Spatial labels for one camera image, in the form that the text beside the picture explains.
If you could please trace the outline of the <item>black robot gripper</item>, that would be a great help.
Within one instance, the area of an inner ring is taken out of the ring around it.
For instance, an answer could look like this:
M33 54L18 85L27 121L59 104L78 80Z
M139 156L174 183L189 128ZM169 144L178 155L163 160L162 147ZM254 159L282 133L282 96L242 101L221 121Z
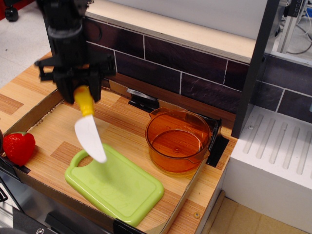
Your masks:
M54 81L69 104L74 104L80 82L87 83L94 102L100 101L102 80L116 74L114 56L92 49L84 37L48 39L52 56L35 62L41 80Z

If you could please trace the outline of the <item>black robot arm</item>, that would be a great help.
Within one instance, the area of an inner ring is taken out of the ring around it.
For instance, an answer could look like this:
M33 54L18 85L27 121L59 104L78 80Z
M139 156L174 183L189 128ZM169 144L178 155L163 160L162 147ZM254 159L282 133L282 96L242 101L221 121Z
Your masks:
M52 56L38 60L41 81L53 81L64 100L74 103L74 91L87 85L95 102L101 98L102 80L116 73L114 56L91 49L84 32L87 0L39 0Z

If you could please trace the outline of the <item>metal robot base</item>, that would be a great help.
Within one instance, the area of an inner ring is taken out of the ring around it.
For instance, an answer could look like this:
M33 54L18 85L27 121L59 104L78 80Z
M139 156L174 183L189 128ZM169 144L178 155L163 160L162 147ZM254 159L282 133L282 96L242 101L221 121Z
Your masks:
M84 215L88 209L41 182L21 181L17 171L0 161L0 177L19 210L57 234L111 234L112 227L96 224Z

